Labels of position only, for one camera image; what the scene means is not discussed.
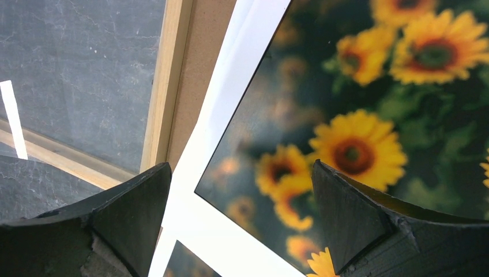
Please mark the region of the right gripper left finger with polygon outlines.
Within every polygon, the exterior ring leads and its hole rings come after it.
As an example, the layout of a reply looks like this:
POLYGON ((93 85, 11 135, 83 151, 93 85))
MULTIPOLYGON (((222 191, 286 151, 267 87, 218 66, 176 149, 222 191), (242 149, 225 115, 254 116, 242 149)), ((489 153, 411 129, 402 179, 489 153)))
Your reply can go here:
POLYGON ((170 190, 160 163, 76 203, 1 223, 2 276, 148 276, 170 190))

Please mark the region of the wooden picture frame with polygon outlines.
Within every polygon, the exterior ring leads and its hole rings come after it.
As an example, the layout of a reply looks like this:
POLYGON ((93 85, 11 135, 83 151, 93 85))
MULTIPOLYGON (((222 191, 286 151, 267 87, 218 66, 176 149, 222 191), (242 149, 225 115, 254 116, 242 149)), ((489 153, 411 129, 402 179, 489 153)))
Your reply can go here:
POLYGON ((42 162, 103 189, 167 160, 192 1, 164 1, 140 168, 125 170, 22 127, 12 82, 1 80, 1 155, 42 162))

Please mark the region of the sunflower photo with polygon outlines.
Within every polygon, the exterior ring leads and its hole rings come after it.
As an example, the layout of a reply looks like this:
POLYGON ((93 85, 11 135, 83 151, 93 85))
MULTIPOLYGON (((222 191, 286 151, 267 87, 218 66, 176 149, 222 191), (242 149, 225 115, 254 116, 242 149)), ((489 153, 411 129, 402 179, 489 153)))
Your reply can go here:
POLYGON ((291 1, 191 191, 306 276, 333 276, 316 160, 488 219, 488 2, 291 1))

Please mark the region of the clear acrylic sheet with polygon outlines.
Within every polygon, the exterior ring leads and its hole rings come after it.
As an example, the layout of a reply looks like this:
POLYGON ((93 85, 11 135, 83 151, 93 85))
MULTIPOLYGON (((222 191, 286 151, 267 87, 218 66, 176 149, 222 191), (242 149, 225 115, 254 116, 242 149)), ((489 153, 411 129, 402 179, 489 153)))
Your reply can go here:
POLYGON ((2 1, 1 80, 22 127, 140 168, 164 1, 2 1))

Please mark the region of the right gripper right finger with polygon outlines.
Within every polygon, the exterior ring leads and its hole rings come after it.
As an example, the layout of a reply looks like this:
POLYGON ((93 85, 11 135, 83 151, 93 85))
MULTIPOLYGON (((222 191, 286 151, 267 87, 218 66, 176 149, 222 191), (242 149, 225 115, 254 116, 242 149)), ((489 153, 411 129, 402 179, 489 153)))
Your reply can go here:
POLYGON ((487 276, 488 222, 402 201, 320 160, 312 183, 339 276, 487 276))

